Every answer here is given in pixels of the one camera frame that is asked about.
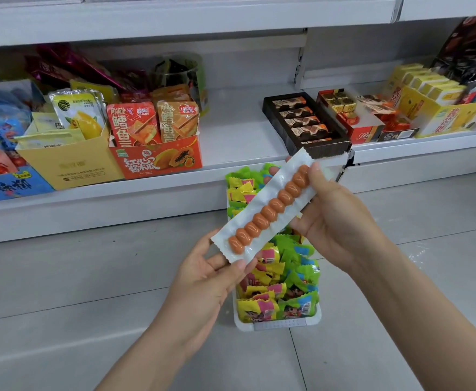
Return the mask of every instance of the black packaging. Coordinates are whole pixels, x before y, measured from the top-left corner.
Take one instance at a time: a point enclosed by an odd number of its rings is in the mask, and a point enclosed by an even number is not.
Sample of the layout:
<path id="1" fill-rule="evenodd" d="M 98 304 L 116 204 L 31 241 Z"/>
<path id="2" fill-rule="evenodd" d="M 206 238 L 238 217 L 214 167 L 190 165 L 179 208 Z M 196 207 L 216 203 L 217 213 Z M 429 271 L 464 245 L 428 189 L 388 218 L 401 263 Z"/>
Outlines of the black packaging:
<path id="1" fill-rule="evenodd" d="M 292 99 L 297 97 L 303 97 L 306 100 L 306 104 L 302 104 L 302 107 L 310 107 L 314 112 L 314 115 L 326 125 L 329 130 L 330 140 L 317 141 L 308 144 L 302 144 L 305 140 L 300 140 L 291 130 L 291 127 L 285 122 L 285 119 L 280 114 L 280 110 L 276 109 L 273 104 L 275 100 Z M 289 93 L 280 96 L 265 97 L 263 99 L 262 111 L 268 118 L 269 122 L 274 126 L 274 129 L 278 132 L 280 137 L 285 143 L 285 147 L 289 155 L 294 155 L 301 147 L 305 147 L 308 154 L 312 159 L 319 159 L 324 157 L 337 156 L 345 153 L 350 149 L 352 143 L 339 125 L 339 122 L 334 120 L 325 111 L 319 108 L 306 92 Z"/>

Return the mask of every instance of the hand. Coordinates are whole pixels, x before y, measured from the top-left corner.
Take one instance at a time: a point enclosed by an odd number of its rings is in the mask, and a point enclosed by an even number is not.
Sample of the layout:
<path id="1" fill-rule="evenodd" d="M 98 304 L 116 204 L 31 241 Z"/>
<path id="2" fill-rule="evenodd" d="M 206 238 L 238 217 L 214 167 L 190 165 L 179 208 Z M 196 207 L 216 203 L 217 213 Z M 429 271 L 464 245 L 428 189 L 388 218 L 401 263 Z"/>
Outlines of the hand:
<path id="1" fill-rule="evenodd" d="M 271 167 L 269 173 L 279 169 Z M 330 263 L 352 275 L 371 255 L 377 255 L 387 242 L 366 206 L 345 187 L 326 181 L 319 163 L 309 170 L 316 196 L 303 209 L 302 217 L 290 226 L 305 236 Z"/>
<path id="2" fill-rule="evenodd" d="M 254 258 L 229 264 L 218 253 L 205 259 L 213 230 L 202 237 L 185 258 L 151 328 L 160 327 L 164 335 L 178 338 L 176 343 L 189 359 L 207 339 L 228 293 L 256 266 Z"/>

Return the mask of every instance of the gray tiled floor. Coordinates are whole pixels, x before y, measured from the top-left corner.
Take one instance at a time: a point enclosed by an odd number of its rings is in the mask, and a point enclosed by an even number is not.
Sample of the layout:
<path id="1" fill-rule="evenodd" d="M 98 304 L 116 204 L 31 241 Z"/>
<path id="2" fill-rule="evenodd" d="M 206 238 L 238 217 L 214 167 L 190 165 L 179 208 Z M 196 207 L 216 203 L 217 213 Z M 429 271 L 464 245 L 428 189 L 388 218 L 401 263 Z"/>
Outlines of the gray tiled floor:
<path id="1" fill-rule="evenodd" d="M 476 325 L 476 174 L 359 197 Z M 224 222 L 214 212 L 0 244 L 0 390 L 94 387 L 192 244 Z M 228 301 L 172 389 L 420 389 L 354 283 L 321 262 L 319 325 L 241 333 Z"/>

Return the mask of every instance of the left hand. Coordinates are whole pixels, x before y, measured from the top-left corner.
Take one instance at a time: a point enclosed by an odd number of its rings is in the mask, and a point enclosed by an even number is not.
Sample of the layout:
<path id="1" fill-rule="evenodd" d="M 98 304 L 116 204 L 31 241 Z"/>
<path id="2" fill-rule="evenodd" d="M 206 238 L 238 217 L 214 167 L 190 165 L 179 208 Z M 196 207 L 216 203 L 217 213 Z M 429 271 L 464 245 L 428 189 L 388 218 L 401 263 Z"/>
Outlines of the left hand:
<path id="1" fill-rule="evenodd" d="M 161 328 L 164 336 L 176 338 L 185 359 L 189 359 L 207 339 L 225 298 L 256 266 L 243 259 L 229 264 L 218 253 L 205 259 L 211 237 L 218 229 L 202 237 L 185 258 L 169 289 L 152 328 Z"/>

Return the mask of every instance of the right hand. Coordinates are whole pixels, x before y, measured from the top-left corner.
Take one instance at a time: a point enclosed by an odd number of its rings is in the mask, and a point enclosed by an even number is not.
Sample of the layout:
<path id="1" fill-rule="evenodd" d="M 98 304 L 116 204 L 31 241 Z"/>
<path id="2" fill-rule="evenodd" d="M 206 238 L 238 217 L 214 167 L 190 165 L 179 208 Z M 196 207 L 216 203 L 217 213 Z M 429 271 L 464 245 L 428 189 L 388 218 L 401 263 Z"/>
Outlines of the right hand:
<path id="1" fill-rule="evenodd" d="M 269 173 L 276 174 L 277 167 Z M 310 184 L 316 196 L 294 218 L 290 227 L 305 236 L 330 263 L 352 275 L 366 260 L 377 257 L 389 241 L 379 229 L 366 206 L 345 187 L 326 181 L 319 163 L 309 170 Z"/>

